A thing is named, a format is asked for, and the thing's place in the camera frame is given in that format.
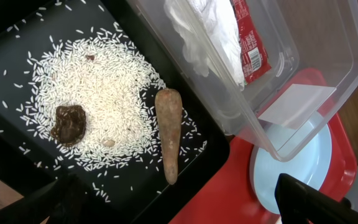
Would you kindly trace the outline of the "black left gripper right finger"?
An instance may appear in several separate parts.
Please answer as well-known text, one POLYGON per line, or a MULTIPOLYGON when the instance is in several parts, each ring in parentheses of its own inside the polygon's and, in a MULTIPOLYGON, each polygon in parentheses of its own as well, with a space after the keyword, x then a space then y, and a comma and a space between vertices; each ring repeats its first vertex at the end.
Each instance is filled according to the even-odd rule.
POLYGON ((278 176, 275 199, 283 224, 358 224, 358 212, 288 174, 278 176))

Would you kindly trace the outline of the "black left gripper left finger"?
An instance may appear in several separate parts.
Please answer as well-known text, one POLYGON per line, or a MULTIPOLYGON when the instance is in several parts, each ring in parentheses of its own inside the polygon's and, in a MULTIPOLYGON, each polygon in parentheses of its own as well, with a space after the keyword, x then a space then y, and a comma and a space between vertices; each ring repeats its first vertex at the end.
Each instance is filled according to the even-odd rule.
POLYGON ((78 223, 85 191, 76 175, 64 175, 1 209, 0 223, 78 223))

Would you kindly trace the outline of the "light blue plate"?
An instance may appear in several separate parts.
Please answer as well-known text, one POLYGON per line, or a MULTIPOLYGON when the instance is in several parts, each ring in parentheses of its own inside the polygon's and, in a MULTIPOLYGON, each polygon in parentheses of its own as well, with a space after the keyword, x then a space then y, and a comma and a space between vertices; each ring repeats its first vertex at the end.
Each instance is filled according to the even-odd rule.
POLYGON ((331 133, 325 125, 319 133, 291 160, 275 160, 266 150, 256 146, 250 159, 250 182, 252 190, 262 206, 278 214, 275 187, 281 173, 289 174, 310 187, 321 188, 332 155, 331 133))

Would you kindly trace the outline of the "brown meat scrap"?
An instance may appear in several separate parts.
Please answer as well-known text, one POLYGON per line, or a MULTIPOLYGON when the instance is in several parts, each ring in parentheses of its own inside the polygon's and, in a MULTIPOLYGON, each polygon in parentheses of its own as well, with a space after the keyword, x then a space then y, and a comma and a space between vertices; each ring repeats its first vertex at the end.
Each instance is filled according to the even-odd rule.
POLYGON ((86 113, 82 106, 58 106, 55 110, 55 126, 50 134, 65 147, 72 147, 85 136, 86 113))

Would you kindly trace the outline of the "white rice pile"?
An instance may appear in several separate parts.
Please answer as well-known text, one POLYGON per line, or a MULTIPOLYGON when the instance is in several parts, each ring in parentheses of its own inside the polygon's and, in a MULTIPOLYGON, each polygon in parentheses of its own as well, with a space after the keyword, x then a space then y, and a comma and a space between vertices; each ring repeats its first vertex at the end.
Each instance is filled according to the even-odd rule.
POLYGON ((122 169, 147 156, 163 169, 154 98, 166 83, 117 22, 85 38, 59 40, 27 62, 32 94, 17 110, 33 137, 55 144, 53 170, 66 160, 89 172, 122 169), (65 147, 50 131, 56 108, 73 105, 84 109, 86 131, 65 147))

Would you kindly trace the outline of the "red ketchup sachet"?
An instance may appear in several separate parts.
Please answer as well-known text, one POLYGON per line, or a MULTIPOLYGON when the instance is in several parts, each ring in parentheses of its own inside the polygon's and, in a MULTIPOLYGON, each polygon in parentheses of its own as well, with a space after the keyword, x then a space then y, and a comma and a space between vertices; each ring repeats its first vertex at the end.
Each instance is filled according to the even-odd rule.
POLYGON ((239 30, 242 70, 246 85, 267 73, 271 66, 268 54, 257 33, 245 0, 233 0, 234 13, 239 30))

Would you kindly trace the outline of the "white napkin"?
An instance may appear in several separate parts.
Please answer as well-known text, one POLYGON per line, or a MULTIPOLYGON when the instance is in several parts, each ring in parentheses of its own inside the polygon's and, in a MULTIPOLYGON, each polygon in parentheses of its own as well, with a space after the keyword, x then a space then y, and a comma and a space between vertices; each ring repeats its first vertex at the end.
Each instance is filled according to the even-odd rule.
POLYGON ((174 30, 184 41, 184 59, 197 75, 217 73, 202 42, 209 40, 240 90, 246 86, 242 71, 239 28, 230 0, 166 0, 163 5, 174 30))

